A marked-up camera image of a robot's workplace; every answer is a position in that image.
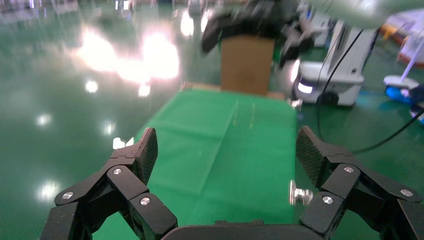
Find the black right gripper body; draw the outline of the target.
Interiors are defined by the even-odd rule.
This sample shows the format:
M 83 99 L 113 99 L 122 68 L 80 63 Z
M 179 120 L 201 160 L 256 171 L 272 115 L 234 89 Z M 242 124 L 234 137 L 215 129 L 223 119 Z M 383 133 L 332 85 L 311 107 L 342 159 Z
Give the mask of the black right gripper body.
M 299 18 L 298 0 L 249 0 L 237 12 L 220 19 L 217 30 L 224 38 L 238 35 L 275 38 Z

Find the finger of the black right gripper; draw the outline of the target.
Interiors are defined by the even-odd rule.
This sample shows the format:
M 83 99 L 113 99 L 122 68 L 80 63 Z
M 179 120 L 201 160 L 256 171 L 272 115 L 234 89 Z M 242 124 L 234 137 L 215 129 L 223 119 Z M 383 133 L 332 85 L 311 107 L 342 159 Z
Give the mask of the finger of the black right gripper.
M 283 68 L 287 61 L 296 60 L 301 53 L 313 48 L 315 43 L 311 30 L 283 29 L 281 36 L 284 43 L 279 58 L 280 68 Z
M 208 19 L 201 37 L 201 50 L 203 53 L 209 53 L 218 44 L 222 31 L 220 24 L 224 24 L 231 19 L 231 13 L 215 14 Z

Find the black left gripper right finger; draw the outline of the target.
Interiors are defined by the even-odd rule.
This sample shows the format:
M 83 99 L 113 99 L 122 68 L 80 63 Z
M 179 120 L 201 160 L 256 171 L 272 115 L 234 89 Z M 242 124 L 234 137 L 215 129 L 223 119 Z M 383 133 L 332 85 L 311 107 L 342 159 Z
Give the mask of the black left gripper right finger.
M 300 223 L 323 239 L 346 211 L 359 215 L 382 239 L 423 236 L 423 197 L 414 189 L 363 165 L 343 146 L 320 140 L 308 127 L 297 134 L 296 158 L 317 189 Z

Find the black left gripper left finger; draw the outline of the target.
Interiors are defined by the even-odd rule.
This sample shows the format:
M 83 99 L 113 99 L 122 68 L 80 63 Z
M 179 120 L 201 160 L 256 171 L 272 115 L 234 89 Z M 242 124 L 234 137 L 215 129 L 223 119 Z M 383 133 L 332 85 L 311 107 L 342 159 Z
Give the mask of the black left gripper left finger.
M 148 188 L 158 157 L 157 132 L 144 130 L 133 145 L 114 150 L 104 166 L 64 189 L 57 207 L 72 207 L 72 240 L 91 240 L 110 216 L 119 213 L 140 240 L 160 240 L 178 226 L 177 217 Z

